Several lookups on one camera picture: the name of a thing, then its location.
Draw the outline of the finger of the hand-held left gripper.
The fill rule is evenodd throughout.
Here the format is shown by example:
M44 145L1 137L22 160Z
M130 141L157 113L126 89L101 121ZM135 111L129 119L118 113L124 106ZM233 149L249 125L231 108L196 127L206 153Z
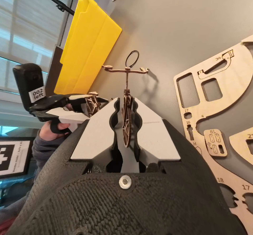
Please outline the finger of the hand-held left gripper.
M66 109L68 111L87 114L85 94L69 96Z
M54 108L46 112L49 116L49 120L52 121L50 129L53 133L71 133L74 132L79 124L82 124L85 120L89 120L89 117L84 113L77 113L74 111L67 111L64 108ZM69 124L68 128L59 129L60 123Z

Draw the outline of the wooden parts sheet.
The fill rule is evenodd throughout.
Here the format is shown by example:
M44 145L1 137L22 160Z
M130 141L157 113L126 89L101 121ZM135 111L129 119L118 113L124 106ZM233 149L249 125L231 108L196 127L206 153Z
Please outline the wooden parts sheet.
M237 206L230 208L230 211L240 219L247 234L252 234L252 213L246 207L245 194L252 193L252 184L222 167L213 159L213 156L226 157L227 155L220 130L205 130L204 135L201 135L197 131L197 123L226 110L245 93L252 80L252 55L245 44L252 43L252 37L253 35L243 39L240 43L174 77L185 137L202 155L217 182L233 189ZM183 105L178 83L188 75L193 77L200 102L186 107ZM214 79L219 84L222 97L207 101L203 84Z

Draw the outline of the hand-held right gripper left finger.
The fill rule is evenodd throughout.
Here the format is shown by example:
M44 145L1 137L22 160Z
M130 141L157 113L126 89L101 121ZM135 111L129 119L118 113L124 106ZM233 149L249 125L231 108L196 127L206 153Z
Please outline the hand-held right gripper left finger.
M119 110L120 98L117 97L90 118L71 160L101 165L107 172L121 172L122 155L118 149L115 130Z

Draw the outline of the small wooden model part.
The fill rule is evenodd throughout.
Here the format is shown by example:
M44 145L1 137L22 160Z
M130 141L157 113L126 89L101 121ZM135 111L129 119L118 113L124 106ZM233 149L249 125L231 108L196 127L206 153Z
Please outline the small wooden model part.
M109 103L108 99L98 96L97 92L89 92L85 95L87 115L92 117L101 109L101 104Z

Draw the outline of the person's left hand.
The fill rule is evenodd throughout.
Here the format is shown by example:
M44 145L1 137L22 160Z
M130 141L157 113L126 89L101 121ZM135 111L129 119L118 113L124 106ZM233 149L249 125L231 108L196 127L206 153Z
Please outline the person's left hand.
M55 134L51 131L50 126L51 126L52 121L47 121L42 128L40 129L39 136L41 139L45 141L52 141L58 138L63 137L65 134ZM59 130L64 130L68 128L70 124L67 123L59 123L58 124L58 129Z

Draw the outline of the wooden bicycle model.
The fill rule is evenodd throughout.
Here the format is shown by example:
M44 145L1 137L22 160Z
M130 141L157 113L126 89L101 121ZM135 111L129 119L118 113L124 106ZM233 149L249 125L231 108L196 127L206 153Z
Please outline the wooden bicycle model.
M149 68L140 68L139 71L131 70L130 67L125 67L124 70L120 69L113 69L113 66L102 65L102 68L105 69L107 72L121 72L126 73L126 86L123 93L123 107L121 108L122 114L122 133L123 133L123 142L126 148L129 147L131 141L131 131L132 131L132 120L131 120L131 113L132 113L132 103L133 97L130 94L130 89L128 88L128 75L130 73L135 74L147 74L149 72Z

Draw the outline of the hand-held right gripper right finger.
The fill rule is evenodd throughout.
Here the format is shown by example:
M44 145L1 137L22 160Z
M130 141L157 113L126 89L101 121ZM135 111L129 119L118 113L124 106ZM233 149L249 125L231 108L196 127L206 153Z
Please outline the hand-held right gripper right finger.
M162 117L137 98L133 99L132 120L132 150L139 172L153 163L181 160Z

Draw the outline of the framed marker poster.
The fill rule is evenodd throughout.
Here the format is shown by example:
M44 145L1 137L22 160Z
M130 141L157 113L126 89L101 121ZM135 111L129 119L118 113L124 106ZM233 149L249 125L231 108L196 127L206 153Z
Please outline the framed marker poster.
M0 179L27 174L34 139L34 137L1 137Z

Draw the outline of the yellow plastic bin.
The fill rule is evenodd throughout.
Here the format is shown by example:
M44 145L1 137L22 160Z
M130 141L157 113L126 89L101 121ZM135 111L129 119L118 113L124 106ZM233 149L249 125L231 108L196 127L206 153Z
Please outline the yellow plastic bin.
M78 0L54 93L88 93L121 32L94 0Z

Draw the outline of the person's left forearm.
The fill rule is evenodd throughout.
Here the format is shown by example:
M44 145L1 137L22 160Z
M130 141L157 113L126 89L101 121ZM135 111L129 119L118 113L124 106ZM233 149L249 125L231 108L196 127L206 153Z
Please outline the person's left forearm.
M32 146L32 154L36 160L37 167L42 168L55 150L65 141L67 138L63 136L51 141L43 140L40 136L40 131L38 132Z

